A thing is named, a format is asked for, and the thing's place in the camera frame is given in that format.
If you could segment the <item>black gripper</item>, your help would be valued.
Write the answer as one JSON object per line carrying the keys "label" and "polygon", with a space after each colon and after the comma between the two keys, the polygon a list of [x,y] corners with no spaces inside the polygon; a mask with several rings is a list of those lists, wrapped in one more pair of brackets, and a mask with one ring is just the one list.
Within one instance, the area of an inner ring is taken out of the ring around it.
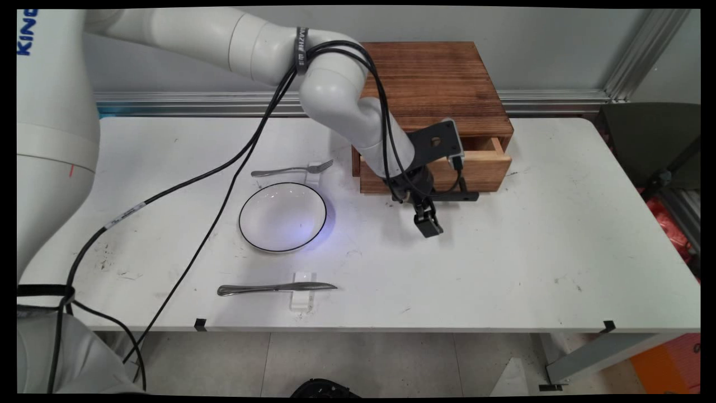
{"label": "black gripper", "polygon": [[391,194],[392,201],[413,204],[415,212],[413,221],[424,238],[434,237],[444,232],[437,220],[436,208],[432,199],[426,199],[435,193],[433,175],[427,166],[406,171],[404,175],[399,174],[384,179],[384,183]]}

